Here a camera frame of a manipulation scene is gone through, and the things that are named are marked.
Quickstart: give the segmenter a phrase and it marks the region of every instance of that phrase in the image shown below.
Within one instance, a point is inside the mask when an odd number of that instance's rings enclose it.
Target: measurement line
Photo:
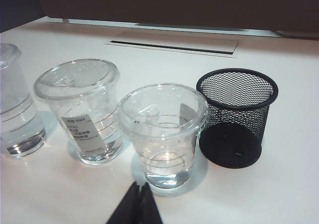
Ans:
[[[112,137],[116,132],[117,132],[117,130],[115,130],[115,131],[114,131],[110,136],[108,136],[107,138]]]
[[[97,121],[97,122],[95,122],[95,123],[93,123],[93,124],[96,124],[96,123],[102,122],[102,121],[103,121],[103,120],[105,120],[106,118],[110,117],[110,116],[111,116],[111,114],[113,114],[113,112],[112,112],[112,113],[110,113],[108,116],[106,116],[104,119],[102,119],[102,120],[100,120],[100,121]]]
[[[156,166],[150,165],[149,163],[145,163],[145,164],[148,165],[148,166],[150,166],[150,167],[152,167],[152,168],[173,168],[173,167],[179,166],[179,165],[181,165],[181,164],[183,164],[183,163],[185,163],[184,160],[183,160],[181,163],[179,163],[179,164],[176,164],[176,165],[174,165],[174,166],[169,166],[169,167],[156,167]]]
[[[64,115],[66,115],[67,113],[69,113],[73,108],[69,109],[66,113],[64,113]]]
[[[111,126],[111,124],[113,124],[113,123],[114,123],[114,121],[113,121],[112,123],[110,123],[108,126],[104,127],[103,129],[98,130],[98,132],[100,132],[100,131],[102,131],[102,130],[104,130],[104,129],[108,128],[108,127],[110,127],[110,126]]]
[[[19,105],[21,105],[23,102],[25,102],[25,101],[29,98],[29,96],[30,96],[30,94],[29,94],[28,97],[25,98],[25,100],[22,101]],[[13,107],[13,108],[11,108],[11,109],[9,109],[8,111],[11,111],[11,110],[13,110],[14,108],[17,108],[19,105],[15,106],[15,107]]]
[[[18,130],[18,129],[24,127],[24,126],[26,126],[28,123],[30,123],[30,122],[35,118],[35,116],[36,116],[37,114],[38,114],[38,112],[36,112],[35,115],[32,117],[32,119],[30,119],[27,123],[25,123],[24,125],[22,125],[22,126],[19,127],[19,128],[16,128],[16,129],[14,129],[14,130],[11,130],[10,133],[11,133],[11,132],[14,132],[14,131],[16,131],[16,130]]]
[[[9,119],[7,119],[7,120],[5,120],[5,121],[3,121],[3,122],[6,122],[6,121],[8,121],[8,120],[10,120],[10,119],[13,119],[13,118],[19,116],[20,114],[22,114],[23,112],[25,112],[32,104],[33,104],[33,102],[31,102],[31,104],[30,104],[24,111],[22,111],[21,113],[17,114],[16,116],[14,116],[14,117],[12,117],[12,118],[9,118]]]
[[[150,161],[157,161],[157,162],[165,161],[165,162],[167,162],[167,161],[173,161],[173,160],[178,159],[178,158],[182,158],[182,157],[185,156],[185,154],[182,155],[182,156],[180,156],[180,157],[173,158],[173,159],[169,159],[169,160],[156,160],[156,159],[146,158],[146,157],[144,157],[143,155],[140,155],[140,156],[141,156],[142,158],[148,159],[148,160],[150,160]]]

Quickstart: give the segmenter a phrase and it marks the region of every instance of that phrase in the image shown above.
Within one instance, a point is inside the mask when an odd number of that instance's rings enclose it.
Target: white label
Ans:
[[[87,155],[105,151],[105,145],[88,114],[77,117],[62,117],[77,145]]]

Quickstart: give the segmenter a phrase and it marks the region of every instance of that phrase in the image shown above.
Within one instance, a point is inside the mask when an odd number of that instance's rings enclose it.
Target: mesh pencil holder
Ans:
[[[207,73],[196,89],[206,97],[210,112],[199,140],[202,153],[227,168],[255,163],[262,150],[269,105],[278,96],[276,83],[257,71],[228,68]]]

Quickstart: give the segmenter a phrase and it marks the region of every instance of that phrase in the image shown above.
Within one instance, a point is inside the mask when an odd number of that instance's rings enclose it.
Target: white table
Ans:
[[[48,22],[47,18],[1,34],[22,51],[27,84],[60,63],[101,58],[117,65],[118,98],[152,83],[195,88],[205,73],[226,67],[260,71],[273,78],[279,96],[271,105],[260,159],[244,169],[217,166],[196,148],[185,192],[155,200],[165,224],[318,223],[319,42],[207,34],[238,40],[231,57],[105,45],[133,28]],[[100,166],[81,163],[48,107],[36,100],[48,137],[21,159],[1,155],[1,223],[103,224],[141,169],[125,143],[120,155]]]

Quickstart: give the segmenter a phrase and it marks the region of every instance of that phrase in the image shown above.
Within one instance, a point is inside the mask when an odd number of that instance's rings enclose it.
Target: plastic cup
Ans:
[[[45,128],[33,103],[19,64],[20,50],[1,43],[1,150],[26,156],[44,143]]]
[[[202,94],[178,84],[149,85],[125,96],[116,114],[151,185],[171,189],[189,179],[196,139],[209,119]]]
[[[109,161],[122,146],[113,120],[118,77],[111,62],[81,59],[48,70],[34,84],[35,93],[48,103],[84,163]]]

